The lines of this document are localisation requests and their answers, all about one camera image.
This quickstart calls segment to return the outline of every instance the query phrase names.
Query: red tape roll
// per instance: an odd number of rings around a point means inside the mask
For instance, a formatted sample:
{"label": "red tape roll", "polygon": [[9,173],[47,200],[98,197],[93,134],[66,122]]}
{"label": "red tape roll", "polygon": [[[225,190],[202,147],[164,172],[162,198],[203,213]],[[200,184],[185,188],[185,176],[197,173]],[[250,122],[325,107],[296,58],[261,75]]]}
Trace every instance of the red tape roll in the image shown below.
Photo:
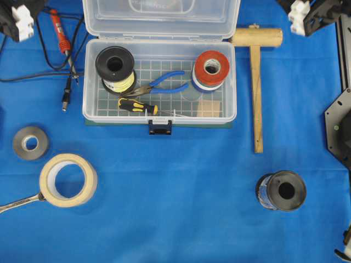
{"label": "red tape roll", "polygon": [[210,50],[202,53],[195,62],[195,76],[205,86],[221,85],[229,73],[227,57],[221,52]]}

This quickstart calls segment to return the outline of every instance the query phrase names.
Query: red soldering iron handle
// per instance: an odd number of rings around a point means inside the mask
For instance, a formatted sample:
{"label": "red soldering iron handle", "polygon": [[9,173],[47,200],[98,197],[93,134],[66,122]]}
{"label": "red soldering iron handle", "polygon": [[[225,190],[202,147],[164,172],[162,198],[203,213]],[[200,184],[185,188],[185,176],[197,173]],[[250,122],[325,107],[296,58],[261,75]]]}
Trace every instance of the red soldering iron handle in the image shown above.
{"label": "red soldering iron handle", "polygon": [[54,28],[57,34],[57,37],[59,39],[59,47],[62,53],[69,52],[71,50],[71,43],[70,41],[66,38],[65,32],[62,28],[61,25],[61,19],[58,16],[58,12],[55,9],[50,10],[51,13],[51,19],[53,20]]}

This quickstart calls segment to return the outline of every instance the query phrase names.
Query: white clamp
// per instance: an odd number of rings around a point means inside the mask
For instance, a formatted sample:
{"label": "white clamp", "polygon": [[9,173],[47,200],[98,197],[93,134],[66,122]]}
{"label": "white clamp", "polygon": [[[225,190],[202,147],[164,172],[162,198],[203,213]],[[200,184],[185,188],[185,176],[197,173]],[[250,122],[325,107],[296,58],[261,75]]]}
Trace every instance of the white clamp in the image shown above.
{"label": "white clamp", "polygon": [[20,42],[34,35],[34,19],[24,4],[17,9],[12,7],[12,16],[16,21]]}
{"label": "white clamp", "polygon": [[290,27],[291,32],[301,36],[306,35],[303,20],[310,10],[311,7],[309,1],[303,2],[302,0],[295,0],[291,5],[290,13],[288,14],[289,20],[292,22]]}

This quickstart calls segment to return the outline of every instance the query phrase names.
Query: black spool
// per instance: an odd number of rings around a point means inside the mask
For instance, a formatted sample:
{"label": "black spool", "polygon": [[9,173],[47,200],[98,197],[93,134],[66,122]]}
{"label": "black spool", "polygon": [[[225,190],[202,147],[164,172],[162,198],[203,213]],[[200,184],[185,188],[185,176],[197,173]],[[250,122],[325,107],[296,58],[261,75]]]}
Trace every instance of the black spool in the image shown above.
{"label": "black spool", "polygon": [[[108,47],[99,53],[95,61],[95,68],[102,78],[104,88],[113,95],[123,96],[134,90],[137,83],[137,75],[134,71],[134,57],[125,48]],[[123,92],[115,92],[106,84],[127,80],[134,74],[134,82]]]}
{"label": "black spool", "polygon": [[302,178],[292,171],[280,171],[260,178],[256,196],[270,210],[294,211],[302,206],[307,190]]}

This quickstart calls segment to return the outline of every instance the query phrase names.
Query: wooden mallet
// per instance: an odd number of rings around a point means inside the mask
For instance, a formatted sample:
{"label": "wooden mallet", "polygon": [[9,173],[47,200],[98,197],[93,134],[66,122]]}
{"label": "wooden mallet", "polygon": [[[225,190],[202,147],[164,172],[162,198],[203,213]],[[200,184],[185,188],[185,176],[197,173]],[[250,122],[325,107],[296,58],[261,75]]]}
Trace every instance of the wooden mallet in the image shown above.
{"label": "wooden mallet", "polygon": [[261,94],[261,47],[279,47],[283,33],[279,28],[237,28],[229,41],[235,47],[249,47],[252,75],[252,107],[254,127],[254,152],[263,152],[262,140],[262,94]]}

